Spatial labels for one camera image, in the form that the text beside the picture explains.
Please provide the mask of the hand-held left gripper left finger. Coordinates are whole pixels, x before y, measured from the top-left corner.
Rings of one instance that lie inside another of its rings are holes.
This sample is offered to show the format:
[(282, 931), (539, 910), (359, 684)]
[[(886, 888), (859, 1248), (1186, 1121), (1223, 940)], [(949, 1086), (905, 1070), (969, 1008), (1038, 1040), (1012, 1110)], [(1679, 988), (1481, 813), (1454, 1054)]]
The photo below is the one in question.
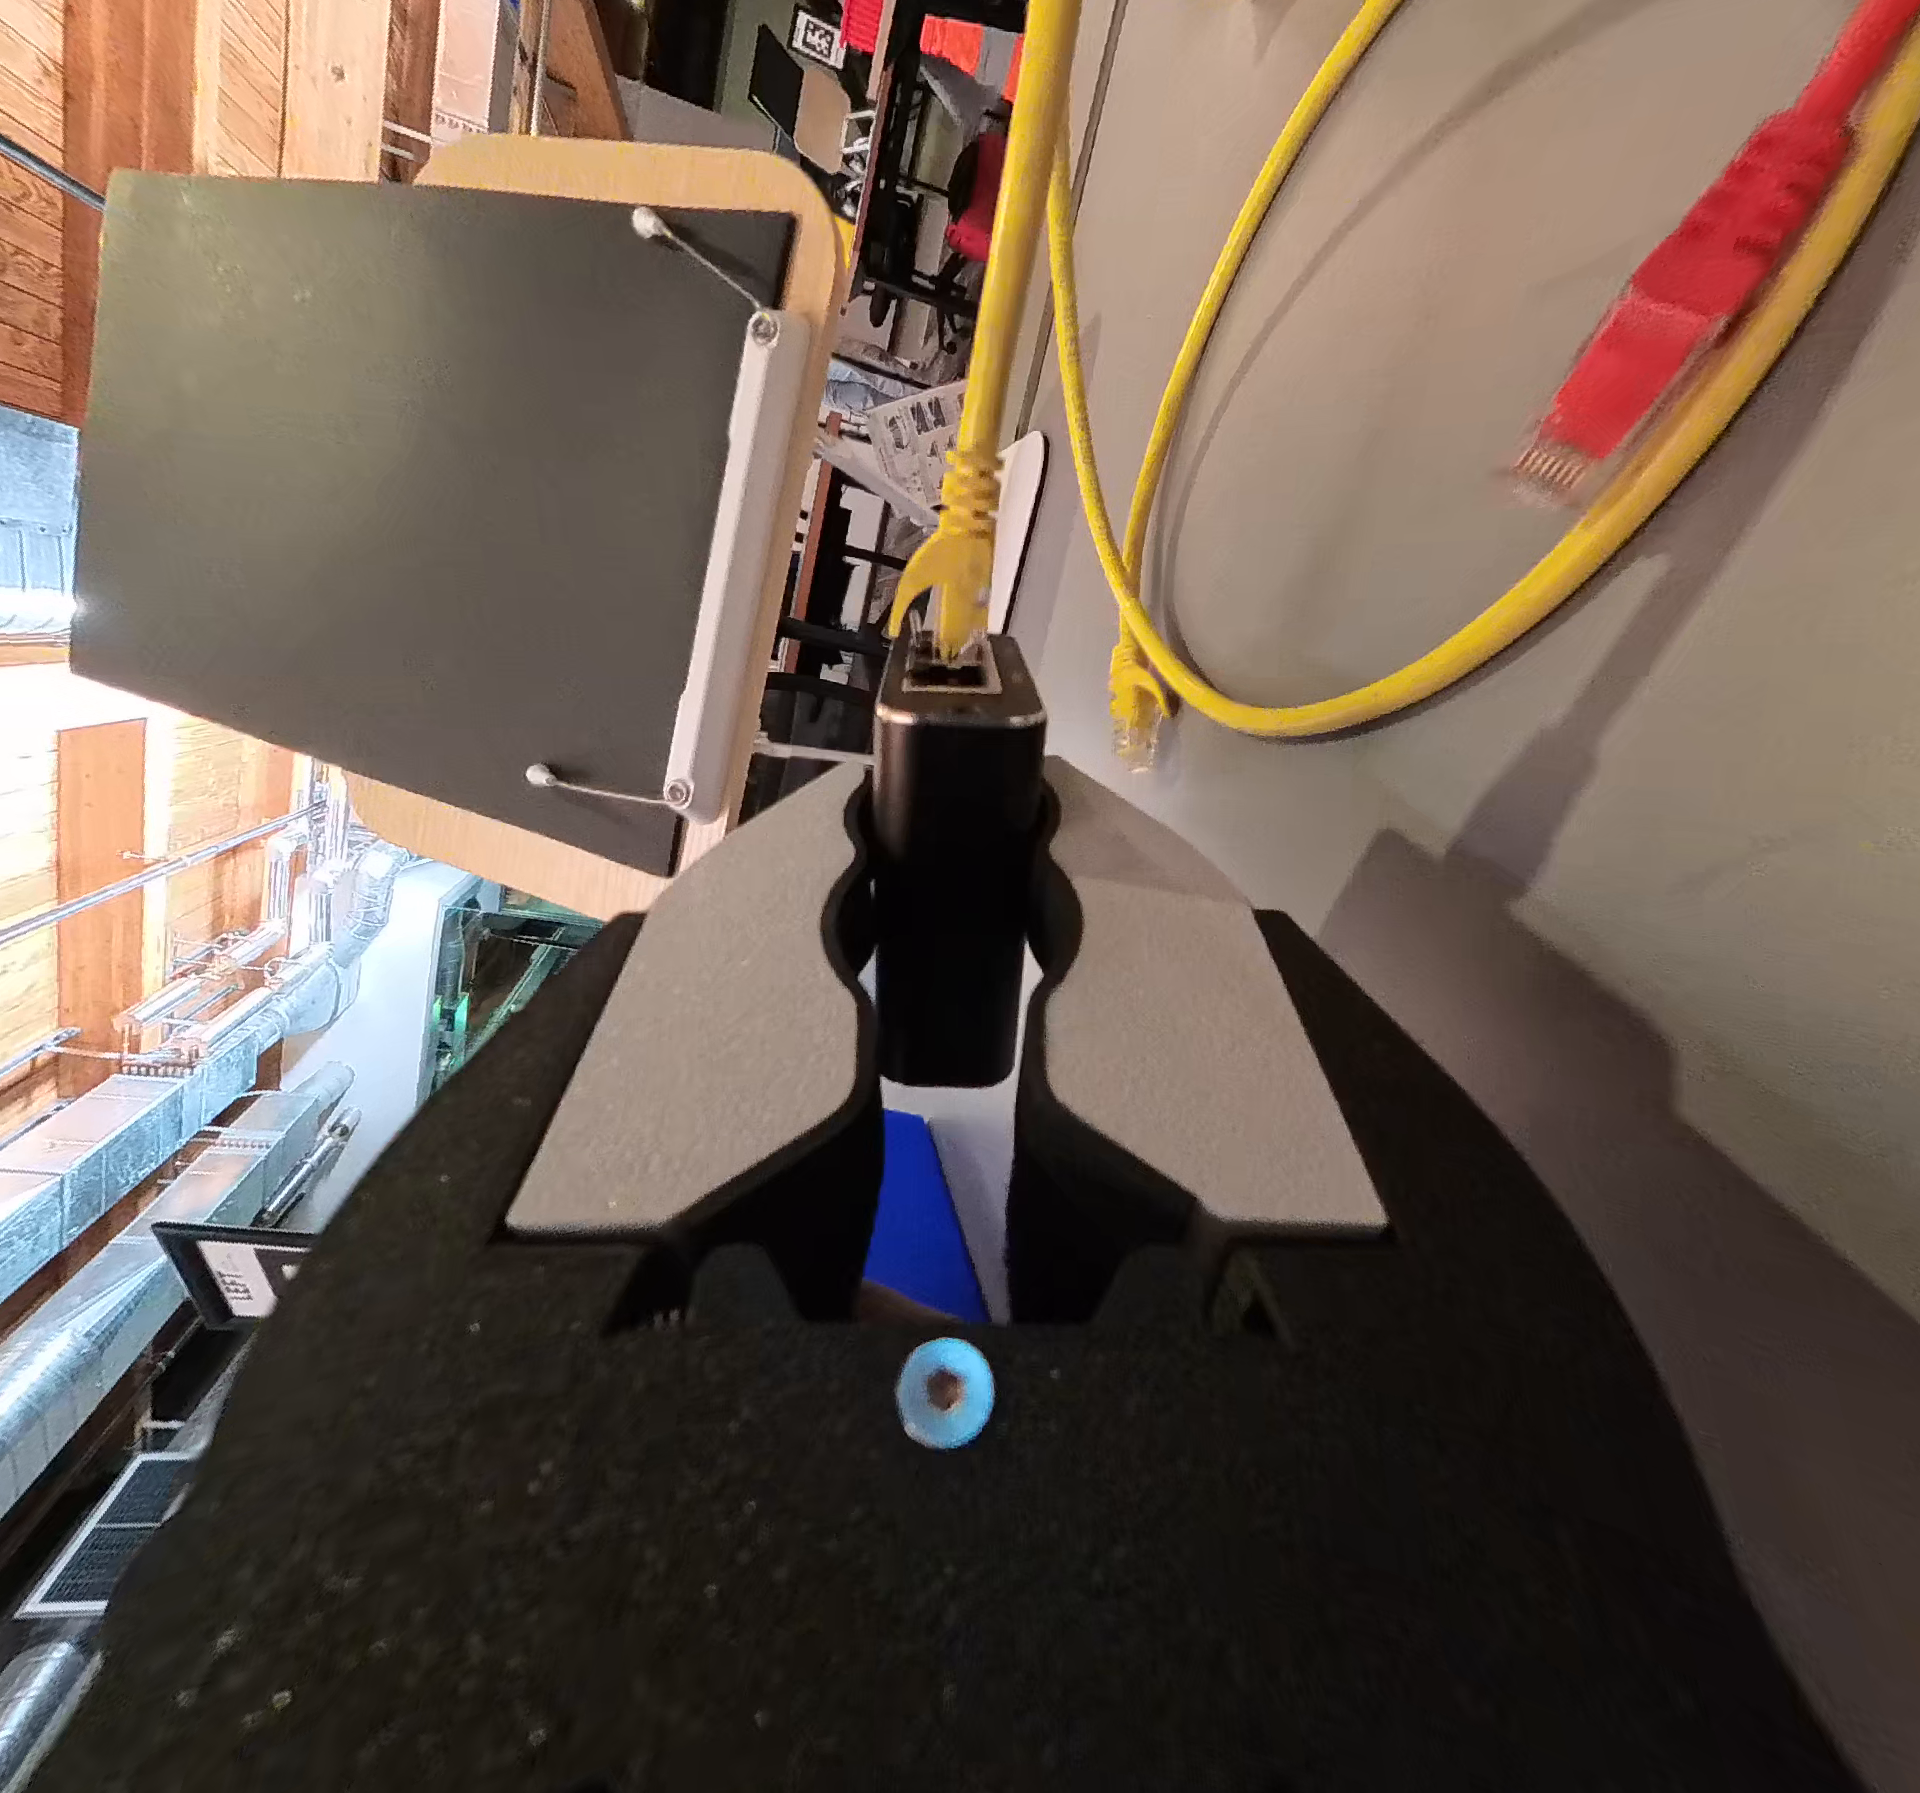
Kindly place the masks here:
[(804, 1319), (851, 1315), (881, 1195), (868, 790), (835, 766), (640, 918), (505, 1230), (635, 1247), (675, 1299), (747, 1247)]

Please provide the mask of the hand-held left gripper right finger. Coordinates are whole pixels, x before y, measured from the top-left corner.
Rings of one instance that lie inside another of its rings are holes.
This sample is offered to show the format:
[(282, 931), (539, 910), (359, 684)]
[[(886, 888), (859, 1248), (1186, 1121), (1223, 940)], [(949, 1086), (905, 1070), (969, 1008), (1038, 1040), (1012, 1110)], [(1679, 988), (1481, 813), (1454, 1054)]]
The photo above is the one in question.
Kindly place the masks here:
[(1248, 900), (1048, 756), (1014, 1086), (1014, 1319), (1089, 1321), (1134, 1253), (1212, 1285), (1238, 1248), (1387, 1231)]

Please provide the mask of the blue plastic bin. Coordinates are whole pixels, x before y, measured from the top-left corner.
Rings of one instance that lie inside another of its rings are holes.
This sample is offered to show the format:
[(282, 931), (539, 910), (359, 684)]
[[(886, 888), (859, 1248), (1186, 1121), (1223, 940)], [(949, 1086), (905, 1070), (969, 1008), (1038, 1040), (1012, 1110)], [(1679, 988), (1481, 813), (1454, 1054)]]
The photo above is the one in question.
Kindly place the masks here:
[(937, 1143), (914, 1114), (884, 1114), (884, 1173), (863, 1282), (944, 1319), (991, 1319)]

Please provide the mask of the black ethernet adapter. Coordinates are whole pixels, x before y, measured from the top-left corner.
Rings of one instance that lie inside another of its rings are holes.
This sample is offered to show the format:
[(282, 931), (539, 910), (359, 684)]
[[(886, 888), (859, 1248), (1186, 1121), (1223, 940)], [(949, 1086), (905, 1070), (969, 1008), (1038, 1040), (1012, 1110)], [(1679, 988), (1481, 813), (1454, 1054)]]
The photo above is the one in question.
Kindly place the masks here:
[(895, 639), (868, 794), (888, 1081), (986, 1088), (1014, 1070), (1042, 743), (1042, 699), (1014, 639), (988, 633), (958, 658), (918, 625)]

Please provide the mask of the printed paper sheet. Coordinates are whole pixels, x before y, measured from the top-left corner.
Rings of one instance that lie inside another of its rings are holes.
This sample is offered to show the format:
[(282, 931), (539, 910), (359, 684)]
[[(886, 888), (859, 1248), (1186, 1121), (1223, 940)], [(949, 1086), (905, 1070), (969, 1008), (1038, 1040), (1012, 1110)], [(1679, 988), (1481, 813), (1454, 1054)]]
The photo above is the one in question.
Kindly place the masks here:
[(898, 494), (937, 516), (947, 458), (958, 443), (967, 382), (953, 381), (889, 398), (865, 413), (877, 468)]

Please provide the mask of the white vent grille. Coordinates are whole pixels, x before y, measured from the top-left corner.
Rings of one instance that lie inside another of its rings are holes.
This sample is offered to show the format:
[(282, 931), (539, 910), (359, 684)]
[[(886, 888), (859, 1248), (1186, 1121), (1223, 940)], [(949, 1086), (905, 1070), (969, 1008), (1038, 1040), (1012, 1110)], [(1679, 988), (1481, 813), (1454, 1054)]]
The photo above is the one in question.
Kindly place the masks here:
[(98, 1620), (154, 1534), (178, 1511), (200, 1469), (200, 1452), (146, 1450), (126, 1460), (103, 1497), (61, 1548), (12, 1618), (19, 1623)]

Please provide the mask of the red chair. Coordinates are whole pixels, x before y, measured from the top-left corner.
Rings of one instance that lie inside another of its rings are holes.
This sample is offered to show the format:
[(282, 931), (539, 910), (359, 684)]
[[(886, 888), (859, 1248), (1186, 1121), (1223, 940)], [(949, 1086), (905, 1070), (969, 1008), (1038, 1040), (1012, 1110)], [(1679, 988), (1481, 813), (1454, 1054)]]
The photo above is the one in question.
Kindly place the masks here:
[(996, 230), (996, 204), (1006, 160), (1006, 131), (986, 127), (969, 140), (947, 176), (947, 254), (965, 265), (985, 265)]

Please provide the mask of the silver ventilation duct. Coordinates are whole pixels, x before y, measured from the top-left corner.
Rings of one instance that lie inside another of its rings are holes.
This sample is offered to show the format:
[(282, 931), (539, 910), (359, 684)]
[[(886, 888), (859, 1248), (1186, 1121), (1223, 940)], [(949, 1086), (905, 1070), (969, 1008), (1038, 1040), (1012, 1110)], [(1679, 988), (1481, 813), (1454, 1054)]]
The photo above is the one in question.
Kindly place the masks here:
[(272, 1126), (321, 1121), (346, 1097), (354, 1070), (324, 1061), (302, 1084), (268, 1091), (241, 1054), (182, 1073), (116, 1073), (1, 1148), (1, 1295), (11, 1299), (114, 1204), (206, 1132), (237, 1102), (251, 1104), (256, 1140)]
[(185, 1305), (152, 1226), (132, 1226), (12, 1329), (1, 1346), (5, 1515)]

